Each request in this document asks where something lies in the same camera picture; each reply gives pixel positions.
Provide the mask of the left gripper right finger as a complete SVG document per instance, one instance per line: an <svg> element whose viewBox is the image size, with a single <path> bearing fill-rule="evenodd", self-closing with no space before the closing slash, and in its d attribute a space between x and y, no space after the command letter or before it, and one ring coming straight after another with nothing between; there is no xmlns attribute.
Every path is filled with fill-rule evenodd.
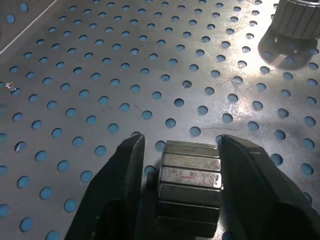
<svg viewBox="0 0 320 240"><path fill-rule="evenodd" d="M320 216L263 147L226 134L220 152L224 189L247 240L320 240Z"/></svg>

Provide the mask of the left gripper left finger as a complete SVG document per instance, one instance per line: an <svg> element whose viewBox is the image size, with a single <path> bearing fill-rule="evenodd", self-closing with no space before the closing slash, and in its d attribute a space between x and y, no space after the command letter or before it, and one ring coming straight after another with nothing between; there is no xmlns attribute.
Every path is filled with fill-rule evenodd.
<svg viewBox="0 0 320 240"><path fill-rule="evenodd" d="M145 137L122 141L90 181L64 240L134 240Z"/></svg>

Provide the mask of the perforated metal tray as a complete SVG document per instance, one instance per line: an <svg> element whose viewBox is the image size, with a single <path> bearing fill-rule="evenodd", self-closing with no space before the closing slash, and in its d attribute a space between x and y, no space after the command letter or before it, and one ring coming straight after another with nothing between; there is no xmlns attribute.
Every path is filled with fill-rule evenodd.
<svg viewBox="0 0 320 240"><path fill-rule="evenodd" d="M132 136L262 146L320 215L320 38L280 0L0 0L0 240L64 240Z"/></svg>

